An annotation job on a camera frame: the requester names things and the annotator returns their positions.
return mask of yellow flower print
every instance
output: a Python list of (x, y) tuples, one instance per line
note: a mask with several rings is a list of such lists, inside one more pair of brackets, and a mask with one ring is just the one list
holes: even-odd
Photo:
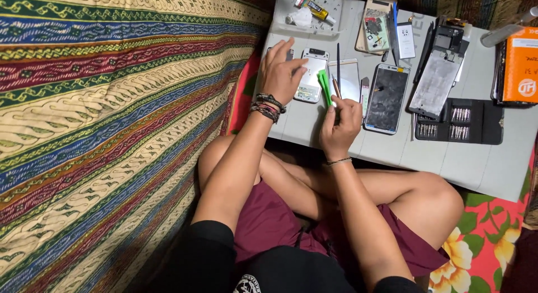
[(493, 252), (501, 265), (503, 275), (506, 270), (506, 264), (510, 262), (512, 254), (514, 254), (514, 243), (520, 234), (521, 229), (508, 228), (506, 233), (493, 246)]
[(429, 286), (435, 293), (450, 293), (452, 287), (458, 293), (469, 290), (471, 276), (467, 270), (471, 268), (472, 252), (466, 242), (457, 241), (460, 235), (460, 229), (456, 227), (443, 244), (450, 261), (430, 274)]

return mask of orange package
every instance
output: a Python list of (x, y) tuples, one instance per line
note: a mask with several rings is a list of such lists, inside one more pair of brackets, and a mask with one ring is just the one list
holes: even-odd
[(526, 27), (506, 44), (503, 101), (538, 103), (538, 28)]

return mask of maroon shorts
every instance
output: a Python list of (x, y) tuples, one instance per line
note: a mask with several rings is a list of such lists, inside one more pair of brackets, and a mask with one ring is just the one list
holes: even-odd
[[(413, 276), (427, 275), (448, 262), (449, 257), (443, 249), (432, 248), (400, 221), (387, 205), (379, 205), (378, 208), (391, 227)], [(358, 269), (340, 212), (320, 221), (311, 232), (300, 232), (301, 225), (290, 207), (262, 180), (252, 187), (239, 214), (234, 238), (236, 262), (243, 262), (276, 246), (298, 246), (333, 256), (348, 273)]]

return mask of striped patterned fabric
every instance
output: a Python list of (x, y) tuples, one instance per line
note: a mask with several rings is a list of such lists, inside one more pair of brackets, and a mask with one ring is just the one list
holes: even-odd
[[(537, 6), (538, 0), (400, 0), (404, 10), (468, 20), (476, 27), (494, 29), (514, 14)], [(538, 27), (538, 19), (531, 22)]]
[(1, 293), (140, 288), (273, 4), (0, 0)]

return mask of shirt logo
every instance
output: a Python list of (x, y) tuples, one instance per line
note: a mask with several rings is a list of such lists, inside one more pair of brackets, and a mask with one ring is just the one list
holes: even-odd
[(260, 285), (254, 276), (245, 274), (237, 283), (233, 293), (261, 293)]
[(522, 96), (533, 96), (536, 93), (536, 81), (523, 79), (519, 82), (518, 91)]

